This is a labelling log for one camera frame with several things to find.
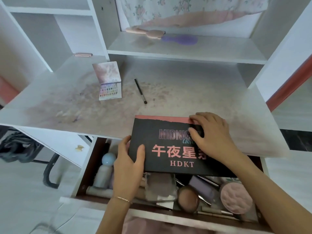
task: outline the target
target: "hand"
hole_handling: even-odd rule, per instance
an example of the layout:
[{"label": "hand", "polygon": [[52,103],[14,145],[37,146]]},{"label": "hand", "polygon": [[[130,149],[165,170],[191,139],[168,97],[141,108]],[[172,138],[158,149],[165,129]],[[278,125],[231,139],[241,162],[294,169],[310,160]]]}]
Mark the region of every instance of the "hand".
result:
[{"label": "hand", "polygon": [[229,125],[224,119],[209,112],[198,112],[190,118],[204,130],[202,138],[194,128],[189,128],[191,138],[205,154],[226,166],[235,161],[237,156],[243,155],[232,141]]},{"label": "hand", "polygon": [[145,146],[140,145],[135,163],[129,157],[126,144],[131,135],[126,136],[118,146],[118,156],[114,162],[114,196],[119,196],[129,201],[133,200],[142,180],[145,160]]}]

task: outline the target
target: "left hand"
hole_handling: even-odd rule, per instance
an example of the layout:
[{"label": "left hand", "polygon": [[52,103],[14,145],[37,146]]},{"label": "left hand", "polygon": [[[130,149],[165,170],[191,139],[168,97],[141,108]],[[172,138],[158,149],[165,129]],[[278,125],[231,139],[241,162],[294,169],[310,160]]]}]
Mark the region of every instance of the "left hand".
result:
[{"label": "left hand", "polygon": [[114,196],[132,201],[140,186],[144,170],[145,146],[138,147],[135,163],[129,157],[126,144],[131,135],[126,136],[118,146],[118,156],[114,162]]}]

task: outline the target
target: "red trim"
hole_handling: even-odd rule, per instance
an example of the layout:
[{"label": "red trim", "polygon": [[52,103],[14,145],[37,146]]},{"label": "red trim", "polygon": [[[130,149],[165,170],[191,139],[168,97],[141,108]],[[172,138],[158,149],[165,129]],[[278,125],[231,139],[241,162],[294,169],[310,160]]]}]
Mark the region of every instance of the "red trim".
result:
[{"label": "red trim", "polygon": [[198,125],[198,123],[196,121],[192,121],[189,117],[163,117],[163,116],[135,115],[135,118],[138,118],[138,119],[150,119],[150,120],[160,120],[160,121],[168,121],[168,122],[181,122],[181,123]]},{"label": "red trim", "polygon": [[295,71],[295,73],[272,95],[267,106],[272,112],[308,78],[312,76],[312,55]]}]

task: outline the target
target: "desk surface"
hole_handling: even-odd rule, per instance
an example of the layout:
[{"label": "desk surface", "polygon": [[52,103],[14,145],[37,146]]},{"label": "desk surface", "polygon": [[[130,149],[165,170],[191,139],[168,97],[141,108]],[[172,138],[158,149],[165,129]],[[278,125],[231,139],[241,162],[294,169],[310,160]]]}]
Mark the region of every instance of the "desk surface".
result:
[{"label": "desk surface", "polygon": [[244,153],[289,153],[258,89],[246,88],[235,65],[129,59],[120,68],[123,97],[99,101],[92,67],[99,62],[104,57],[71,57],[57,72],[41,75],[1,110],[0,124],[122,138],[131,134],[136,114],[188,117],[209,111],[227,120]]}]

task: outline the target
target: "right hand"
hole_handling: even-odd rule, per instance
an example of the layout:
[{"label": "right hand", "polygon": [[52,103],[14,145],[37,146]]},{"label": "right hand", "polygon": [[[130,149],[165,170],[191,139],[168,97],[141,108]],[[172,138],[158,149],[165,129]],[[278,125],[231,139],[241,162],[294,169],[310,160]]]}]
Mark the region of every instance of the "right hand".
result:
[{"label": "right hand", "polygon": [[232,141],[229,125],[224,119],[209,112],[198,112],[190,118],[197,121],[204,130],[203,138],[194,128],[189,128],[191,138],[205,154],[224,165],[230,165],[238,156],[243,155]]}]

